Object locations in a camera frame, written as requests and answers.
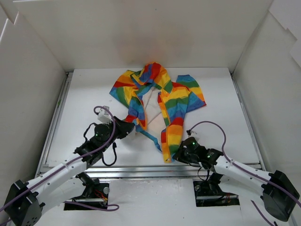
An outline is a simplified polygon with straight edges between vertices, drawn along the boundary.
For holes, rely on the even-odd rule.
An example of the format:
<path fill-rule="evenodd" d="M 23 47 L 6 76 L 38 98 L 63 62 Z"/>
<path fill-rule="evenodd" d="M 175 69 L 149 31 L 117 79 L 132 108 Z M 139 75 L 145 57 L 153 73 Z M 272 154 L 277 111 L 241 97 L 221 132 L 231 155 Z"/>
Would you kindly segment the rainbow striped zip jacket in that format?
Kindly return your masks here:
<path fill-rule="evenodd" d="M 187 113 L 206 106 L 198 82 L 189 74 L 172 81 L 166 68 L 153 62 L 140 71 L 127 70 L 110 95 L 128 109 L 126 122 L 152 140 L 164 163 L 178 150 Z"/>

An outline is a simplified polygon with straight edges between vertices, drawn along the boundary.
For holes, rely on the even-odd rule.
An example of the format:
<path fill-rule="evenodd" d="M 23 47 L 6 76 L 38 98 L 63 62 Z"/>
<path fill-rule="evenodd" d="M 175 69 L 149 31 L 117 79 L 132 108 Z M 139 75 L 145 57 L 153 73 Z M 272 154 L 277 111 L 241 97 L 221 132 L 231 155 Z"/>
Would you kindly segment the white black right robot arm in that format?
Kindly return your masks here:
<path fill-rule="evenodd" d="M 208 180 L 210 192 L 248 197 L 262 205 L 275 219 L 283 222 L 288 221 L 300 197 L 285 173 L 279 170 L 270 173 L 227 159 L 223 152 L 201 146 L 194 137 L 181 142 L 173 159 L 182 163 L 199 164 L 211 171 Z"/>

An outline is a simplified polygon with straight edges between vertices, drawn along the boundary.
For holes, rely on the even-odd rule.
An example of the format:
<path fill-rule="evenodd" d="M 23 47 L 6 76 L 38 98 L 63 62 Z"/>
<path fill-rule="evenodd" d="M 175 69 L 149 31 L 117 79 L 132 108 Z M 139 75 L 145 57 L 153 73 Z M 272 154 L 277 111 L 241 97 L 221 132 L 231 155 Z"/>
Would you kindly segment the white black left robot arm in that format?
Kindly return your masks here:
<path fill-rule="evenodd" d="M 77 147 L 69 159 L 28 182 L 16 181 L 1 210 L 16 226 L 33 226 L 53 207 L 70 199 L 90 197 L 99 183 L 85 171 L 102 159 L 110 146 L 116 146 L 116 139 L 125 138 L 134 127 L 134 123 L 117 117 L 109 123 L 96 124 L 94 136 Z"/>

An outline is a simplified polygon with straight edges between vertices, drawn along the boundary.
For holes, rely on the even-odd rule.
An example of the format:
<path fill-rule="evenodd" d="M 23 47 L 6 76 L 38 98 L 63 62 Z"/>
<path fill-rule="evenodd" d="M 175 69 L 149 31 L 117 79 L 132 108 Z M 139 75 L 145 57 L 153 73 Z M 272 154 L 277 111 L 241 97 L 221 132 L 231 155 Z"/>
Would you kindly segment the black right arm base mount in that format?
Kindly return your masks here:
<path fill-rule="evenodd" d="M 207 175 L 206 179 L 193 181 L 197 207 L 239 206 L 238 195 L 223 192 L 219 187 L 221 174 Z"/>

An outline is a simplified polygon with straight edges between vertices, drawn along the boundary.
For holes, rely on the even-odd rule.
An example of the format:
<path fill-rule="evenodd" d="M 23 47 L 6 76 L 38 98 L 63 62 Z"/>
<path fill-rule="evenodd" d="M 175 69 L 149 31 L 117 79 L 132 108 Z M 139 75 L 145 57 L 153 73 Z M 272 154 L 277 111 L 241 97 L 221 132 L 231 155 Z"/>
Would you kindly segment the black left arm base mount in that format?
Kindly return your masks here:
<path fill-rule="evenodd" d="M 84 191 L 80 196 L 72 198 L 72 202 L 103 210 L 108 209 L 109 183 L 100 182 L 97 178 L 93 179 L 85 172 L 76 175 L 75 178 L 81 181 Z"/>

